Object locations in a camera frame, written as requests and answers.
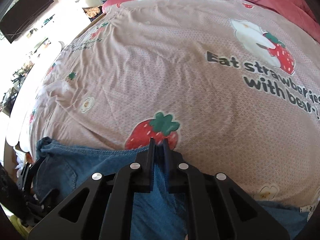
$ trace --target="white desk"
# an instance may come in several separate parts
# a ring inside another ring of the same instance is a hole
[[[29,137],[26,129],[21,132],[25,119],[29,116],[30,108],[32,108],[38,87],[42,84],[48,69],[61,52],[61,44],[58,41],[52,42],[40,55],[39,61],[34,64],[28,76],[26,77],[16,101],[13,105],[6,139],[10,146],[16,146],[20,141],[20,147],[23,151],[28,152],[30,149]]]

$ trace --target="denim fabric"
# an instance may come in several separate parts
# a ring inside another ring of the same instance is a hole
[[[116,173],[134,162],[143,147],[127,151],[106,151],[88,147],[68,147],[48,137],[37,143],[37,158],[45,157],[33,181],[39,199],[50,189],[60,190],[59,201],[67,197],[93,173]],[[134,195],[131,240],[184,240],[187,234],[184,194],[168,194],[165,189],[164,157],[155,156],[154,187],[151,194]],[[280,222],[293,239],[307,223],[308,212],[275,202],[259,202]]]

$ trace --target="metal rivet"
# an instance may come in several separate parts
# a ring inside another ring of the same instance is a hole
[[[140,168],[140,164],[139,163],[131,163],[130,168],[133,170],[136,170],[136,169]]]
[[[94,174],[92,174],[92,179],[93,180],[99,180],[99,179],[101,179],[102,178],[102,174],[101,173],[94,173]]]
[[[186,163],[180,163],[178,167],[179,169],[186,170],[187,168],[189,168],[189,165]]]
[[[225,180],[227,176],[224,173],[218,173],[217,174],[217,179],[218,180]]]

